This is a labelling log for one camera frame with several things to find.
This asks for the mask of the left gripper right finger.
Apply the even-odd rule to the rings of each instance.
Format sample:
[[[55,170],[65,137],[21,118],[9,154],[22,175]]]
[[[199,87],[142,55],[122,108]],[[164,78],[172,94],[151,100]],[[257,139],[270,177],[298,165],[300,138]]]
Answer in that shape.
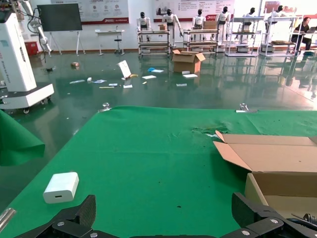
[[[273,208],[256,204],[241,193],[231,197],[232,217],[239,229],[224,238],[315,238],[316,225],[304,220],[285,219]]]

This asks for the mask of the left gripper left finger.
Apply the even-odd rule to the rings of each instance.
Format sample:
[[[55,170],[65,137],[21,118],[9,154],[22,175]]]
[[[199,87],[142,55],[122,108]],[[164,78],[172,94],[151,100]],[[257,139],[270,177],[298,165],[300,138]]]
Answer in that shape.
[[[78,206],[60,210],[49,222],[18,235],[19,238],[108,238],[93,230],[96,219],[96,196],[88,195]]]

